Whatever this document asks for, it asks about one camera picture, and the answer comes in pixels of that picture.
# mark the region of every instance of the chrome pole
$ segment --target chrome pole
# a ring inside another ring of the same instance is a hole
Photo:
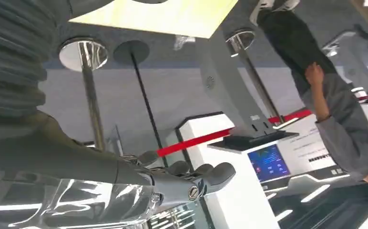
[[[247,47],[245,47],[245,45],[243,44],[242,39],[239,37],[239,35],[235,35],[230,39],[230,44],[232,45],[234,51],[238,53],[240,60],[245,66],[246,71],[250,76],[254,84],[254,87],[257,90],[257,93],[260,95],[260,98],[261,100],[263,100],[263,104],[266,106],[269,113],[272,116],[279,117],[281,123],[284,123],[283,117],[279,114],[278,110],[276,109],[266,87],[264,86],[263,81],[258,75],[258,72],[255,69],[254,65],[251,63],[251,60],[246,52]]]
[[[79,43],[79,53],[82,61],[82,73],[84,80],[84,89],[86,91],[86,97],[90,112],[90,121],[92,123],[92,129],[94,134],[94,143],[97,149],[105,150],[104,131],[101,123],[100,109],[97,102],[97,94],[95,90],[95,84],[93,79],[93,71],[91,64],[91,56],[86,42]]]

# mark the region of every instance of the person's hand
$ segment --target person's hand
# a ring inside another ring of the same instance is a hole
[[[321,87],[323,85],[323,69],[316,62],[306,68],[305,76],[312,87]]]

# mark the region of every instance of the black pants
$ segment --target black pants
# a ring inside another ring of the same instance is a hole
[[[262,10],[258,24],[291,69],[300,95],[310,88],[305,70],[313,62],[319,64],[325,73],[336,73],[333,63],[322,53],[309,28],[292,11]]]

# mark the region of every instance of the blue screen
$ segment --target blue screen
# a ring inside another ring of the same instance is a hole
[[[247,155],[260,182],[290,174],[277,145],[269,146]]]

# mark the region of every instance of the person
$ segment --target person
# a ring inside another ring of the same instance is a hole
[[[317,117],[317,128],[333,160],[356,180],[368,182],[368,120],[347,83],[319,48],[288,0],[260,0],[250,21],[260,27],[291,69],[299,96]]]

